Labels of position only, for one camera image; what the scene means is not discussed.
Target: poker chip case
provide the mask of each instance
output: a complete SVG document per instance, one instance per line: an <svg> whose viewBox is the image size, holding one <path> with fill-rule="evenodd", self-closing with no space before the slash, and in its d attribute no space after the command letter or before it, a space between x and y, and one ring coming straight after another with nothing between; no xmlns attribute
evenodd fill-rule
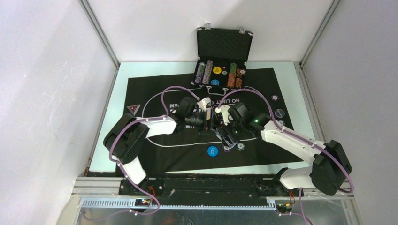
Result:
<svg viewBox="0 0 398 225"><path fill-rule="evenodd" d="M198 62L191 84L215 90L244 88L246 62L253 33L239 30L197 29Z"/></svg>

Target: blue poker chip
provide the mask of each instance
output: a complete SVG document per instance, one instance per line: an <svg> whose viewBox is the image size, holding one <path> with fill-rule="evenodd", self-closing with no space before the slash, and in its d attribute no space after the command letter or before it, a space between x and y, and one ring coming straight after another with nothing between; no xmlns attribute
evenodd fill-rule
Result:
<svg viewBox="0 0 398 225"><path fill-rule="evenodd" d="M215 147L215 146L210 146L210 147L207 149L207 153L208 153L211 157L214 157L214 156L216 156L216 155L218 154L218 148Z"/></svg>
<svg viewBox="0 0 398 225"><path fill-rule="evenodd" d="M218 86L218 85L220 85L220 82L219 82L218 80L212 80L212 81L210 82L210 84L211 84L211 85Z"/></svg>

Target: white wall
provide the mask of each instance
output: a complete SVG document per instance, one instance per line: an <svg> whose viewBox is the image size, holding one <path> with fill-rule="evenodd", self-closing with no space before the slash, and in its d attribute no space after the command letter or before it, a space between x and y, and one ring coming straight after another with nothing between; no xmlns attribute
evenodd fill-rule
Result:
<svg viewBox="0 0 398 225"><path fill-rule="evenodd" d="M118 59L196 61L196 29L243 26L249 60L301 60L332 0L90 0Z"/></svg>
<svg viewBox="0 0 398 225"><path fill-rule="evenodd" d="M55 224L114 67L78 1L0 3L0 224Z"/></svg>
<svg viewBox="0 0 398 225"><path fill-rule="evenodd" d="M342 1L305 65L327 137L352 164L365 224L398 224L398 2Z"/></svg>

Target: yellow poker chip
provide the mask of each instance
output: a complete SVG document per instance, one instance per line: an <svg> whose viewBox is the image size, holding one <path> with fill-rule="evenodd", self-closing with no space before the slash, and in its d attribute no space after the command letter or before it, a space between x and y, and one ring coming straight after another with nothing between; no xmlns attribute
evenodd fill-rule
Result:
<svg viewBox="0 0 398 225"><path fill-rule="evenodd" d="M214 67L214 69L213 69L213 73L215 73L215 74L220 74L221 73L221 68L220 67Z"/></svg>

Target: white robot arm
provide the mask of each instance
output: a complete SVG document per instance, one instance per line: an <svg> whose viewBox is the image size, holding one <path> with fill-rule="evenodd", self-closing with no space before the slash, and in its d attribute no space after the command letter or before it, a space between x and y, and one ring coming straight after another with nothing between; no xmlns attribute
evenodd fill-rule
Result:
<svg viewBox="0 0 398 225"><path fill-rule="evenodd" d="M216 109L216 113L219 113L224 120L224 123L216 129L216 135L226 148L233 148L239 143L240 134L246 130L255 137L278 145L308 164L307 167L299 169L284 168L276 175L282 188L286 190L299 187L317 188L327 195L334 195L343 184L345 176L342 171L329 157L315 148L315 145L333 155L348 174L352 171L343 147L334 140L324 143L298 134L283 125L280 125L282 128L280 129L271 117L264 113L253 115L243 103L232 107L221 105ZM288 133L293 133L302 140Z"/></svg>
<svg viewBox="0 0 398 225"><path fill-rule="evenodd" d="M136 118L131 114L125 114L106 136L104 145L109 150L115 137L127 124L134 120L141 120L140 123L133 125L125 132L113 151L113 155L119 159L129 176L134 178L134 183L139 183L145 178L145 171L138 160L138 153L142 149L144 140L151 136L178 132L185 125L205 126L205 108L209 102L209 98L197 102L193 98L186 97L170 117L163 117L162 120ZM312 140L285 126L282 126L282 130L280 130L268 115L264 113L253 115L243 103L232 107L222 105L215 112L223 118L223 123L216 128L216 135L221 139L225 148L232 149L239 143L241 134L246 132L268 143L280 146L308 164L308 167L299 169L282 169L275 176L281 191L299 187L317 188L325 194L334 195L345 180L345 176L334 162L314 146L288 135L288 131L329 152L343 165L347 173L352 171L342 146L336 141L324 143ZM129 171L135 173L139 171L141 175L133 176L134 172L130 173Z"/></svg>

